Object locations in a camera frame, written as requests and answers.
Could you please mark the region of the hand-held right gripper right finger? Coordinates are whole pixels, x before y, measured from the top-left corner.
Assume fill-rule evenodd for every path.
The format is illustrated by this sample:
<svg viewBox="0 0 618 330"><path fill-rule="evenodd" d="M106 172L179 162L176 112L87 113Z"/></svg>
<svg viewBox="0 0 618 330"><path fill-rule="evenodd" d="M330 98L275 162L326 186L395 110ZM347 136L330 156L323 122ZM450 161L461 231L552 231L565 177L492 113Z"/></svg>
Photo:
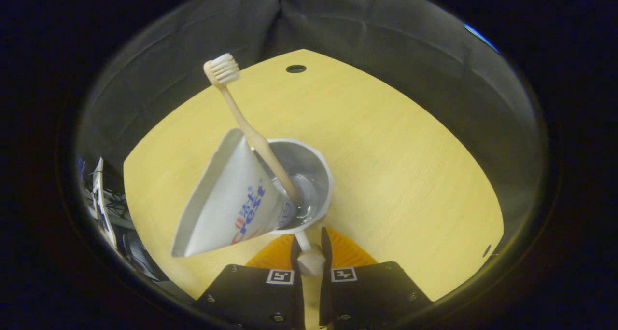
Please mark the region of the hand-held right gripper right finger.
<svg viewBox="0 0 618 330"><path fill-rule="evenodd" d="M378 262L351 238L322 228L326 258L319 324L328 330L383 330L431 304L395 261Z"/></svg>

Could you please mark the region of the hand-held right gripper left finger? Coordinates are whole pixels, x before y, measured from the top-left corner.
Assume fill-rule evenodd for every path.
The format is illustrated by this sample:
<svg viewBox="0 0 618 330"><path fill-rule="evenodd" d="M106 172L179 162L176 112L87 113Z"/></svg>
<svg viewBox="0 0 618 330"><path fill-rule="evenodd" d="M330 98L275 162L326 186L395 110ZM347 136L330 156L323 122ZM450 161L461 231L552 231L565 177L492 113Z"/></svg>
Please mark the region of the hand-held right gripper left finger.
<svg viewBox="0 0 618 330"><path fill-rule="evenodd" d="M299 253L295 235L281 235L245 265L226 265L196 308L241 330L304 330Z"/></svg>

